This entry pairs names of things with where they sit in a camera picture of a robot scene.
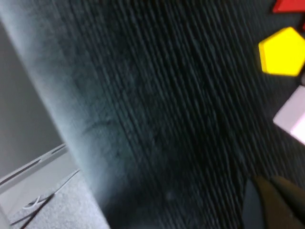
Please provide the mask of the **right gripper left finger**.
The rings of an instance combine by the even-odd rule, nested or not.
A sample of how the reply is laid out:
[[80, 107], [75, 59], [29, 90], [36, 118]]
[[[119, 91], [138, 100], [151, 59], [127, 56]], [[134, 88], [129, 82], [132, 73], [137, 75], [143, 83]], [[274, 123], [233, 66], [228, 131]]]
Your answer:
[[263, 177], [253, 177], [245, 186], [243, 228], [296, 229], [298, 217], [288, 200], [271, 181]]

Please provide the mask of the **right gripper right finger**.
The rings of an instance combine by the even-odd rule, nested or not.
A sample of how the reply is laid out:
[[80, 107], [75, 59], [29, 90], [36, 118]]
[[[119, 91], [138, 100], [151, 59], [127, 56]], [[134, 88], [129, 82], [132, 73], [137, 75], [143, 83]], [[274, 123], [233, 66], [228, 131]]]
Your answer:
[[305, 191], [283, 177], [272, 177], [271, 228], [303, 229], [305, 227]]

